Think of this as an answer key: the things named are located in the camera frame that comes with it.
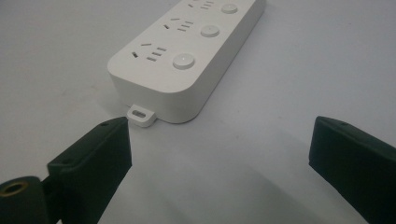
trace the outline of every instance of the white power strip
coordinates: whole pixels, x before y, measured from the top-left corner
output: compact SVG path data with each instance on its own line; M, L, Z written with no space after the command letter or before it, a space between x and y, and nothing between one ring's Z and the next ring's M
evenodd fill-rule
M108 62L128 118L195 118L248 38L265 0L182 0Z

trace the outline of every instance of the white surface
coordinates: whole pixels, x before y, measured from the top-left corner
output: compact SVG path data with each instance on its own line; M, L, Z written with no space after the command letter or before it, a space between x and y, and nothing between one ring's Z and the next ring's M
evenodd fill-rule
M229 3L238 4L238 13L221 12ZM194 119L264 9L265 0L180 1L109 60L121 101L170 123ZM202 36L213 23L221 35Z
M0 181L123 116L108 59L177 0L0 2ZM200 115L130 126L100 223L365 223L308 166L315 117L396 146L396 2L269 0Z

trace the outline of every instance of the socket hole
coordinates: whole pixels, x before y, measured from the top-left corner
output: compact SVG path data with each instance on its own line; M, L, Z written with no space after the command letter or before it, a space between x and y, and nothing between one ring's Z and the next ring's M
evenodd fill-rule
M26 181L14 182L0 190L0 197L9 197L24 191L29 184Z
M148 60L153 61L153 62L157 62L157 59L151 58L151 57L148 57Z
M143 118L146 117L146 114L145 114L145 113L142 113L142 112L137 111L137 110L132 111L132 114L135 115L135 116L137 116L137 117L139 117L139 118L141 118L141 119L143 119Z

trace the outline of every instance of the white background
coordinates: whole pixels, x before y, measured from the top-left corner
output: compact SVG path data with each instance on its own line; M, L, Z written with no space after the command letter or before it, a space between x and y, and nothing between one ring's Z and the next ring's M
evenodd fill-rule
M0 1L0 182L121 117L106 70L177 0ZM130 125L100 223L365 223L308 166L316 116L396 146L396 1L269 0L198 117Z

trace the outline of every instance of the round button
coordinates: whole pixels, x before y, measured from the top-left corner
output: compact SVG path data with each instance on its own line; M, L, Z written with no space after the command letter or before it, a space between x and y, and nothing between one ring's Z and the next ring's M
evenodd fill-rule
M234 4L226 4L221 8L221 11L226 14L234 14L238 11L238 7Z
M189 69L194 64L194 57L188 53L179 54L174 58L174 67L180 70Z
M204 37L215 37L219 35L219 33L220 33L219 28L214 25L204 26L204 28L202 28L201 30L201 35L203 35Z

